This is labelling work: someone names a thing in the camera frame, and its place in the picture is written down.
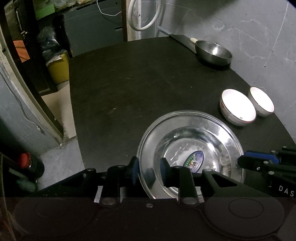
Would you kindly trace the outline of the white ceramic bowl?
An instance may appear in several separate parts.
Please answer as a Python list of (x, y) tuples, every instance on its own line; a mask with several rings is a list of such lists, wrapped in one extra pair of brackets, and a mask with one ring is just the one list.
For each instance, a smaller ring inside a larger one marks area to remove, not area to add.
[(250, 99), (235, 89), (226, 89), (220, 97), (224, 117), (236, 126), (246, 126), (256, 119), (256, 110)]
[(258, 116), (266, 117), (275, 111), (273, 101), (260, 88), (252, 86), (248, 92), (248, 98), (255, 107)]

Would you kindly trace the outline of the steel plate with sticker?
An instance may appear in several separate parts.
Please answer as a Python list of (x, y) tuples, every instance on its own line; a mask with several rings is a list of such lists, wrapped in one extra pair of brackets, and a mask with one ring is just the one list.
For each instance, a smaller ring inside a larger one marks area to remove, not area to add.
[(238, 138), (222, 121), (200, 111), (175, 111), (155, 120), (142, 136), (137, 150), (139, 177), (150, 198), (177, 198), (176, 187), (163, 185), (161, 158), (194, 174), (212, 169), (242, 183), (245, 171), (237, 164), (241, 155)]

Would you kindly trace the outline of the steel bowl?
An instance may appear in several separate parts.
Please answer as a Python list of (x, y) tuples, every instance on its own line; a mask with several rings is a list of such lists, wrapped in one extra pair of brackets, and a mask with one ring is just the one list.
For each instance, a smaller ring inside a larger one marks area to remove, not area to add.
[(228, 65), (233, 58), (232, 53), (223, 46), (204, 40), (197, 40), (195, 49), (201, 58), (212, 64)]

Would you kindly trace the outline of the red cap dark bottle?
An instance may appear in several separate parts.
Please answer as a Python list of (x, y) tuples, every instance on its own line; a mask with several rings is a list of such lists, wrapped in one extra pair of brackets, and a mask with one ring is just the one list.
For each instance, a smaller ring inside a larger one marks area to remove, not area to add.
[(20, 155), (19, 163), (23, 174), (29, 179), (39, 179), (44, 174), (44, 164), (30, 153), (22, 153)]

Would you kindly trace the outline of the yellow container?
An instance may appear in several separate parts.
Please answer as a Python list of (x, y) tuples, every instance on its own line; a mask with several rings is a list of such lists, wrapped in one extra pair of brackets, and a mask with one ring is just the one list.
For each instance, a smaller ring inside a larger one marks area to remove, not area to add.
[(61, 51), (50, 59), (46, 66), (56, 84), (69, 80), (69, 58), (67, 51)]

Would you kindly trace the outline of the cleaver knife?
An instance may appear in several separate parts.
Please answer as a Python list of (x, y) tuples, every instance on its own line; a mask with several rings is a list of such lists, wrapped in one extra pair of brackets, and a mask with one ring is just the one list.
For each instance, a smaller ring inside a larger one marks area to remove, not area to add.
[(184, 35), (175, 35), (168, 31), (167, 29), (163, 28), (162, 26), (158, 26), (158, 30), (162, 32), (163, 34), (168, 35), (169, 37), (175, 39), (185, 47), (187, 47), (189, 50), (191, 50), (193, 53), (197, 53), (195, 49), (195, 44), (186, 36)]

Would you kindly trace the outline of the dark grey cabinet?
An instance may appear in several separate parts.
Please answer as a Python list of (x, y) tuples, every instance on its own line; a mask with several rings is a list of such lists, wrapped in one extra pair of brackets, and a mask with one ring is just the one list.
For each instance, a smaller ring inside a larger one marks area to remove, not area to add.
[(123, 42), (120, 1), (90, 4), (64, 13), (64, 27), (72, 55)]

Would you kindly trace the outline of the green box on shelf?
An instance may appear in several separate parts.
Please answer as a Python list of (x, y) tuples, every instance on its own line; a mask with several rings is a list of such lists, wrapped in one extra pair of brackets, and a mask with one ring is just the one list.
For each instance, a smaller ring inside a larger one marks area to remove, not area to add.
[(36, 19), (42, 19), (48, 15), (55, 13), (55, 6), (54, 4), (46, 5), (39, 10), (35, 11)]

